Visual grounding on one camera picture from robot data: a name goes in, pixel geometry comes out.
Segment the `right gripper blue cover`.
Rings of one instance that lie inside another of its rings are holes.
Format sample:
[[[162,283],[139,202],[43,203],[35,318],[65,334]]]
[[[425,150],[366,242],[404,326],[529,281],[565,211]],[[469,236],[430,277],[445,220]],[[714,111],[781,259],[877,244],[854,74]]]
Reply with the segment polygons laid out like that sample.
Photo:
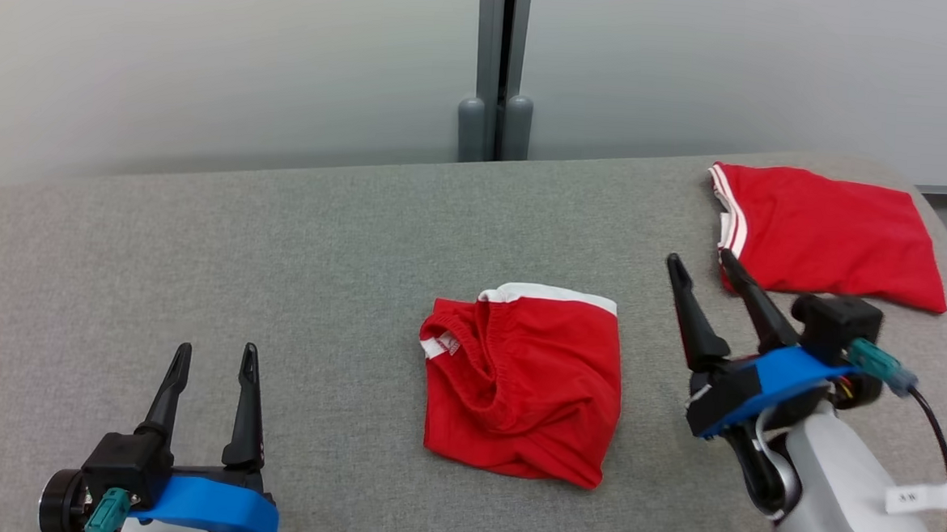
[[[693,372],[685,420],[693,436],[702,440],[854,372],[853,364],[827,366],[795,346],[799,334],[765,289],[731,249],[719,253],[724,276],[745,303],[758,336],[758,357],[725,362],[731,348],[695,299],[684,262],[670,253],[666,263],[684,357]]]

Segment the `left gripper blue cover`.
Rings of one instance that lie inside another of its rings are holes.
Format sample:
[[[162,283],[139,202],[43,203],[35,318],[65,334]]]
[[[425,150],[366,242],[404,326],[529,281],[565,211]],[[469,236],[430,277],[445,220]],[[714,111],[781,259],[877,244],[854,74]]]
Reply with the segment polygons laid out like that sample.
[[[136,434],[154,433],[168,445],[191,359],[191,344],[182,343]],[[240,398],[234,429],[222,452],[226,469],[178,468],[152,508],[130,511],[125,532],[279,532],[279,511],[258,472],[265,465],[258,361],[256,345],[247,343],[237,376]]]

